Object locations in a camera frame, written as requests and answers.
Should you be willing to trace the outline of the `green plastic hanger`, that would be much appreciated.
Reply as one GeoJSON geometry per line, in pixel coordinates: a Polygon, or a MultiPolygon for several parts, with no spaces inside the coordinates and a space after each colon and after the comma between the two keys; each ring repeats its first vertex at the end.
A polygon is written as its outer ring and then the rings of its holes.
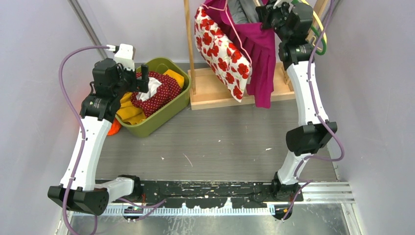
{"type": "MultiPolygon", "coordinates": [[[[310,4],[308,0],[293,0],[291,2],[291,4],[297,4],[297,3],[304,3],[304,4],[310,5],[312,7],[314,6],[314,5],[310,4]]],[[[309,32],[309,35],[307,36],[307,39],[313,46],[317,47],[316,54],[317,55],[324,55],[327,51],[327,47],[324,49],[324,51],[322,53],[319,52],[319,50],[318,50],[318,47],[319,48],[323,47],[322,37],[323,37],[324,32],[321,33],[318,26],[317,27],[311,26],[309,31],[310,32],[309,32]]]]}

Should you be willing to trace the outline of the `cream plastic hanger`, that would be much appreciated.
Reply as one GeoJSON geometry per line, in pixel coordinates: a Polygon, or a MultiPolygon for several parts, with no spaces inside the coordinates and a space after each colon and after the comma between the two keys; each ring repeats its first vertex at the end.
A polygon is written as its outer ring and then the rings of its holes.
{"type": "MultiPolygon", "coordinates": [[[[328,0],[318,0],[318,1],[316,1],[315,5],[313,6],[313,18],[314,19],[313,19],[312,26],[313,27],[318,26],[321,33],[324,30],[323,21],[322,21],[321,17],[324,13],[324,10],[326,9],[327,4],[328,4],[328,0]]],[[[327,35],[326,35],[326,33],[323,33],[322,44],[323,44],[322,48],[318,47],[318,50],[321,53],[327,47],[327,35]]]]}

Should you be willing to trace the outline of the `dark red polka-dot skirt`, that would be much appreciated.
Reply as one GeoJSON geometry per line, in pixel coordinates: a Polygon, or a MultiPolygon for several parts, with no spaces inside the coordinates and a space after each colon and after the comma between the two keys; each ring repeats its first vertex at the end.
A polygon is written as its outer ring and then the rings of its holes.
{"type": "Polygon", "coordinates": [[[184,87],[184,77],[173,70],[163,74],[150,71],[148,75],[149,91],[134,92],[131,96],[132,105],[142,109],[147,118],[180,95],[184,87]]]}

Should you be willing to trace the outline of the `yellow pleated skirt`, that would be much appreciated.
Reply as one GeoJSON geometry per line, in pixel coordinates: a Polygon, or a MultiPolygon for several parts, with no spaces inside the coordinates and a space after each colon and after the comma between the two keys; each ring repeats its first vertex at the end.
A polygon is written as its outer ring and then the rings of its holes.
{"type": "Polygon", "coordinates": [[[131,102],[132,93],[126,93],[121,99],[121,107],[117,112],[118,117],[122,122],[130,125],[139,124],[147,117],[144,115],[142,109],[132,105],[131,102]]]}

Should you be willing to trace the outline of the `magenta dress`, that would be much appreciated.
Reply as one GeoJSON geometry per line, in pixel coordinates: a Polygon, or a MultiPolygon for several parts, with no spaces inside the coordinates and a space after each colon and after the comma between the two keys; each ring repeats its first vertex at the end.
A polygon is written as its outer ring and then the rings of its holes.
{"type": "Polygon", "coordinates": [[[235,22],[241,24],[240,30],[247,36],[246,47],[253,60],[252,76],[247,85],[248,95],[254,96],[258,108],[271,107],[271,94],[274,91],[274,71],[277,63],[275,34],[271,29],[261,30],[256,4],[264,0],[239,0],[231,10],[235,22]]]}

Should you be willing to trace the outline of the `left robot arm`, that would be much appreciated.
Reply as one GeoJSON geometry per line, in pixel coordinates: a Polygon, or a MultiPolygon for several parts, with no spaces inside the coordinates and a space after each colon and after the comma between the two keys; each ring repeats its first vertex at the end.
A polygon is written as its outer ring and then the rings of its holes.
{"type": "Polygon", "coordinates": [[[83,100],[78,115],[78,139],[68,169],[58,186],[50,186],[47,196],[57,205],[74,212],[101,215],[107,205],[121,197],[137,202],[143,195],[140,178],[119,175],[101,184],[95,182],[96,169],[105,138],[127,92],[148,86],[136,78],[133,59],[107,58],[95,63],[91,92],[83,100]]]}

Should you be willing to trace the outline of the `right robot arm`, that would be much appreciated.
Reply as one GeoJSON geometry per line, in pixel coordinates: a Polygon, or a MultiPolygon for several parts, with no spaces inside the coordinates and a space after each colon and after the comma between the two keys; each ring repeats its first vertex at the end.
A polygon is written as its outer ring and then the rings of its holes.
{"type": "Polygon", "coordinates": [[[315,64],[307,36],[313,23],[313,8],[303,2],[291,6],[288,0],[270,0],[256,11],[261,28],[272,29],[281,40],[278,55],[296,97],[299,125],[286,133],[289,151],[270,186],[270,197],[291,201],[300,188],[297,176],[311,156],[329,142],[337,124],[329,121],[318,88],[310,87],[315,64]]]}

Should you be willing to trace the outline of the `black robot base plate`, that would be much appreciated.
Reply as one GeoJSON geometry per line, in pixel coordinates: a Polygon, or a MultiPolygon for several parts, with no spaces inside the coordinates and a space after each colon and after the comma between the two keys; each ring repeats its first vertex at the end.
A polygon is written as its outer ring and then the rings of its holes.
{"type": "Polygon", "coordinates": [[[142,181],[138,191],[127,195],[132,202],[154,205],[165,200],[163,207],[223,208],[230,201],[233,209],[264,208],[267,203],[302,201],[298,183],[282,185],[250,181],[142,181]]]}

